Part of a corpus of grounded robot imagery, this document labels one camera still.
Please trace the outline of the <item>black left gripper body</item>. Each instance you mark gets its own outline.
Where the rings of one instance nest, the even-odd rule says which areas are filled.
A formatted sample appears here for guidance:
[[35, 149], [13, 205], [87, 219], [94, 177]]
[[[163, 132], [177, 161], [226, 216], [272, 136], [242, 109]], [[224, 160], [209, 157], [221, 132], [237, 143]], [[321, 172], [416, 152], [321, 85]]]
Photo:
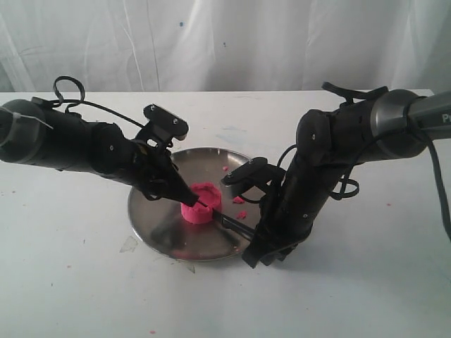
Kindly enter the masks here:
[[103, 178], [141, 191], [153, 201], [176, 200], [171, 191], [168, 168], [155, 160], [150, 148], [130, 140], [106, 142], [94, 148], [94, 171]]

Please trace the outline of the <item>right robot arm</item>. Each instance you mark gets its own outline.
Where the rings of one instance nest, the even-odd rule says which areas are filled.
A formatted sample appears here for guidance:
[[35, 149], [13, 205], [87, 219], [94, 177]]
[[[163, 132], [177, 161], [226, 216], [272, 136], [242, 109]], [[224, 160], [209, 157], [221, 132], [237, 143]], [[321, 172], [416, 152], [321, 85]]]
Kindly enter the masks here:
[[242, 259], [255, 267], [283, 260], [311, 233], [328, 199], [351, 197], [353, 167], [366, 162], [412, 158], [429, 150], [445, 229], [450, 209], [434, 147], [450, 137], [450, 94], [420, 96], [380, 87], [354, 91], [324, 83], [343, 101], [325, 112], [311, 109], [300, 119], [296, 152], [283, 183], [264, 199], [261, 220]]

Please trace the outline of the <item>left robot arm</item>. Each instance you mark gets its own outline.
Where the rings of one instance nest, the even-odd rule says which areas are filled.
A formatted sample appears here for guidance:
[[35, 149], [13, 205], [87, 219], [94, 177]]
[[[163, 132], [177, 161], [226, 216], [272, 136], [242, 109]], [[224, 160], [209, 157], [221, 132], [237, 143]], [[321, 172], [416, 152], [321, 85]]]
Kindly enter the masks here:
[[171, 159], [173, 140], [184, 140], [187, 123], [156, 105], [147, 124], [128, 139], [115, 123], [87, 122], [46, 100], [16, 99], [1, 106], [1, 160], [7, 163], [91, 173], [130, 185], [150, 201], [193, 206], [192, 192]]

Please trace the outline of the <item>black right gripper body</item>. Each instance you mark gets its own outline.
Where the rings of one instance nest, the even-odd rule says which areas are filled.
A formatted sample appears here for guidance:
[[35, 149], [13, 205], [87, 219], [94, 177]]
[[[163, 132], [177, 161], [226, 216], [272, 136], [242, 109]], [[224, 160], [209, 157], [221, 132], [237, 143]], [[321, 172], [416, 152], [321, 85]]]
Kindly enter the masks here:
[[314, 165], [298, 149], [281, 187], [265, 200], [255, 242], [260, 246], [294, 246], [303, 242], [334, 187], [335, 167]]

